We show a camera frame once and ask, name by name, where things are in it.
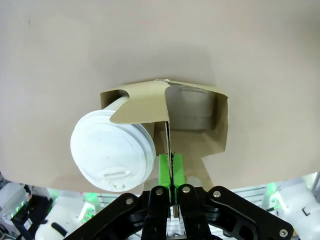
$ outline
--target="white plastic lid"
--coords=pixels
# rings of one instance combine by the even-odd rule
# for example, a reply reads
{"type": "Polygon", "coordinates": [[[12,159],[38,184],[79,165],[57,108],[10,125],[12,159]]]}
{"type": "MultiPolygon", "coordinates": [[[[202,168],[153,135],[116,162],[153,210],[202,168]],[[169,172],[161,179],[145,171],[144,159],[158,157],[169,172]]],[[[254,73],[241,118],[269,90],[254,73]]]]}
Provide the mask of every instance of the white plastic lid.
{"type": "Polygon", "coordinates": [[[91,184],[106,191],[123,192],[149,177],[156,149],[141,124],[110,122],[114,112],[97,110],[81,118],[70,147],[76,165],[91,184]]]}

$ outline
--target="cardboard box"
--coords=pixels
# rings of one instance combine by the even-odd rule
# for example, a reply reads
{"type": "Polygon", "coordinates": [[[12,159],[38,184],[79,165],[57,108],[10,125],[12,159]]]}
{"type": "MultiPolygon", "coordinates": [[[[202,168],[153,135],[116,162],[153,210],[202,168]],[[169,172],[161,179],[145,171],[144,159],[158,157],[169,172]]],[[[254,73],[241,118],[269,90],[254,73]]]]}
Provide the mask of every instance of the cardboard box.
{"type": "Polygon", "coordinates": [[[101,109],[123,95],[129,100],[110,121],[144,125],[157,155],[181,153],[185,175],[200,178],[205,190],[212,188],[202,158],[226,149],[228,97],[214,86],[157,79],[102,92],[101,109]]]}

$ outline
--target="beige tabletop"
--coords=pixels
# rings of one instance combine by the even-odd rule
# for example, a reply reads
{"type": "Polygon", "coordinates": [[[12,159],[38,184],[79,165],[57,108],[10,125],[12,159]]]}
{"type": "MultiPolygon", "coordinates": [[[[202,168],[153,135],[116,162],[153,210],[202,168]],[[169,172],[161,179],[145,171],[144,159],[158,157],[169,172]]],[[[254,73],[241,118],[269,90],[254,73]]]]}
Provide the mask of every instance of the beige tabletop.
{"type": "Polygon", "coordinates": [[[319,12],[318,0],[0,1],[0,171],[102,192],[72,159],[73,128],[100,92],[159,78],[229,96],[226,152],[203,159],[214,184],[319,171],[319,12]]]}

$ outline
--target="silver bolt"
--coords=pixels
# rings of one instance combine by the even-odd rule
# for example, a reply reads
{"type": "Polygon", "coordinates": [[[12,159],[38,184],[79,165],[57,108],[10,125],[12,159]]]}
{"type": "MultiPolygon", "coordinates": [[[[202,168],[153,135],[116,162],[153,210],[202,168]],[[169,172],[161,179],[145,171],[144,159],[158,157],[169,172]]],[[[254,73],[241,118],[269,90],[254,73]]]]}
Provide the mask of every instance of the silver bolt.
{"type": "Polygon", "coordinates": [[[285,229],[281,229],[279,234],[280,234],[280,237],[285,238],[286,236],[288,236],[288,231],[285,229]]]}
{"type": "Polygon", "coordinates": [[[182,188],[182,192],[184,192],[185,194],[188,193],[188,192],[190,192],[190,187],[184,186],[184,187],[182,188]]]}
{"type": "Polygon", "coordinates": [[[164,191],[162,190],[162,188],[158,188],[157,190],[155,190],[155,194],[157,194],[157,195],[161,195],[163,193],[164,193],[164,191]]]}
{"type": "Polygon", "coordinates": [[[125,203],[128,204],[128,205],[132,204],[133,202],[134,202],[134,200],[132,199],[132,197],[129,197],[129,198],[125,201],[125,203]]]}
{"type": "Polygon", "coordinates": [[[214,196],[215,198],[220,198],[220,197],[221,197],[221,192],[219,192],[219,191],[214,191],[214,192],[213,192],[213,196],[214,196]]]}

